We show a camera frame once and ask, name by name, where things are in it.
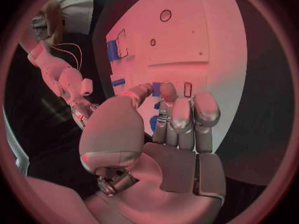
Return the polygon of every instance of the person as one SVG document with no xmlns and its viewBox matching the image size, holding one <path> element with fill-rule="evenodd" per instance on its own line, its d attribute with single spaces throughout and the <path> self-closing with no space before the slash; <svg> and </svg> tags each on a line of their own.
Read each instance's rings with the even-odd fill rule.
<svg viewBox="0 0 299 224">
<path fill-rule="evenodd" d="M 93 34 L 107 0 L 50 0 L 32 19 L 38 40 L 61 43 L 65 33 Z"/>
</svg>

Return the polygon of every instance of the circular hole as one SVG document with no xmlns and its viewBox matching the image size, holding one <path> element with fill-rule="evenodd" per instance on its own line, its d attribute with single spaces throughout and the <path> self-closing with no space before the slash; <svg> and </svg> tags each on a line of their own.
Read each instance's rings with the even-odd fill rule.
<svg viewBox="0 0 299 224">
<path fill-rule="evenodd" d="M 170 10 L 164 10 L 164 11 L 162 11 L 161 14 L 160 14 L 160 20 L 162 22 L 166 22 L 169 19 L 171 19 L 171 11 Z"/>
<path fill-rule="evenodd" d="M 155 39 L 150 40 L 150 44 L 151 44 L 152 46 L 155 46 Z"/>
</svg>

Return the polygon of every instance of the white shirt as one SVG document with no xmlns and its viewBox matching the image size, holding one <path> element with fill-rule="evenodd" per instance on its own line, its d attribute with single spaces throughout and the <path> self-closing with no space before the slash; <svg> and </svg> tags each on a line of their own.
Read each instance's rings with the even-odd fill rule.
<svg viewBox="0 0 299 224">
<path fill-rule="evenodd" d="M 65 32 L 89 33 L 94 0 L 57 0 L 60 2 Z"/>
</svg>

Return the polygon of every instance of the blue object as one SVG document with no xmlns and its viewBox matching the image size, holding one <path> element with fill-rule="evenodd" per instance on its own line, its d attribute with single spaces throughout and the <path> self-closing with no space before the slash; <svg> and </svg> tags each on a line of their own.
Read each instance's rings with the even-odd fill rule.
<svg viewBox="0 0 299 224">
<path fill-rule="evenodd" d="M 149 120 L 150 128 L 152 129 L 153 132 L 155 130 L 155 125 L 157 123 L 157 119 L 158 119 L 158 116 L 155 115 L 155 116 L 151 117 L 150 120 Z"/>
<path fill-rule="evenodd" d="M 126 83 L 125 79 L 119 79 L 119 80 L 116 80 L 116 81 L 112 81 L 112 86 L 120 86 L 120 85 L 123 85 L 125 83 Z"/>
<path fill-rule="evenodd" d="M 160 108 L 160 102 L 156 103 L 153 108 L 155 110 L 158 110 Z"/>
<path fill-rule="evenodd" d="M 107 42 L 107 55 L 109 61 L 120 60 L 120 57 L 117 55 L 117 44 L 116 40 Z"/>
<path fill-rule="evenodd" d="M 159 82 L 152 83 L 152 87 L 153 87 L 152 96 L 160 97 L 160 85 L 161 85 L 161 83 L 159 83 Z"/>
</svg>

